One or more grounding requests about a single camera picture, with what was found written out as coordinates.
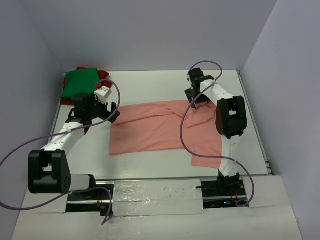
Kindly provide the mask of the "pink t shirt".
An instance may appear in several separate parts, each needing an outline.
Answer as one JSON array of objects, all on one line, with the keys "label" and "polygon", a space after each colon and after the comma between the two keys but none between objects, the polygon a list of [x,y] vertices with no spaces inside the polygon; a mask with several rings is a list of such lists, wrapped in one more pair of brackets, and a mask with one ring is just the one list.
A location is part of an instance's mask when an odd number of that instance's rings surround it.
[{"label": "pink t shirt", "polygon": [[218,169],[222,138],[214,129],[216,105],[205,103],[187,110],[188,106],[187,100],[121,106],[110,129],[109,154],[187,147],[193,152],[192,166]]}]

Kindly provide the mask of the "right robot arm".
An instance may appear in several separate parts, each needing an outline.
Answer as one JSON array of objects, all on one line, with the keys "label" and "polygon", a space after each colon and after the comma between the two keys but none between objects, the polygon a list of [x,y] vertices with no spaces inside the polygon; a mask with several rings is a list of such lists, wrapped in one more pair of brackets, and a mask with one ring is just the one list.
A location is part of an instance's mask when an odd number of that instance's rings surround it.
[{"label": "right robot arm", "polygon": [[237,145],[248,126],[246,103],[241,95],[233,95],[216,83],[211,75],[205,75],[200,68],[188,71],[187,80],[191,87],[185,95],[193,109],[200,104],[213,103],[215,126],[221,136],[222,152],[216,186],[213,188],[227,196],[240,185],[240,174],[236,169]]}]

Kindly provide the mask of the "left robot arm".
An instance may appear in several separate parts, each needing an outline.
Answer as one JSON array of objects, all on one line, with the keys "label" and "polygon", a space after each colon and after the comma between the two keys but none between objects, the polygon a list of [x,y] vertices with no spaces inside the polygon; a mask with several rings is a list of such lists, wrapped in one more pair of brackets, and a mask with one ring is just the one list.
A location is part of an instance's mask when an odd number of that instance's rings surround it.
[{"label": "left robot arm", "polygon": [[108,110],[111,90],[102,87],[95,92],[79,93],[74,97],[61,131],[40,150],[28,155],[28,190],[32,194],[68,194],[79,191],[86,199],[93,199],[98,193],[92,174],[72,174],[67,160],[76,143],[93,126],[94,119],[113,123],[120,116],[117,104],[112,102]]}]

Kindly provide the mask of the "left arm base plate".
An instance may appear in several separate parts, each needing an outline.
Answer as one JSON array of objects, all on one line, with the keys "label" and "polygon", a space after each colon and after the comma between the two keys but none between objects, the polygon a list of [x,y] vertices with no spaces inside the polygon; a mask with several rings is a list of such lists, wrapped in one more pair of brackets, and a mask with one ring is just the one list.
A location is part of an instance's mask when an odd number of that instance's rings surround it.
[{"label": "left arm base plate", "polygon": [[66,213],[99,213],[105,217],[108,213],[110,197],[103,189],[72,193],[67,197]]}]

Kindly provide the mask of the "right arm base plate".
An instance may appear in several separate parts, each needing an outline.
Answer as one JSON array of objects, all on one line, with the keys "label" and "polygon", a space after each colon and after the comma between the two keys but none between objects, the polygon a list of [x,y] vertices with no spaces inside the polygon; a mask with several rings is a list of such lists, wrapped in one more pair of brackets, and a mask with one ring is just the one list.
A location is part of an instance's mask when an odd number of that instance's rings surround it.
[{"label": "right arm base plate", "polygon": [[222,188],[218,180],[201,181],[196,189],[201,190],[204,209],[236,208],[237,203],[247,203],[247,195],[242,180],[238,184]]}]

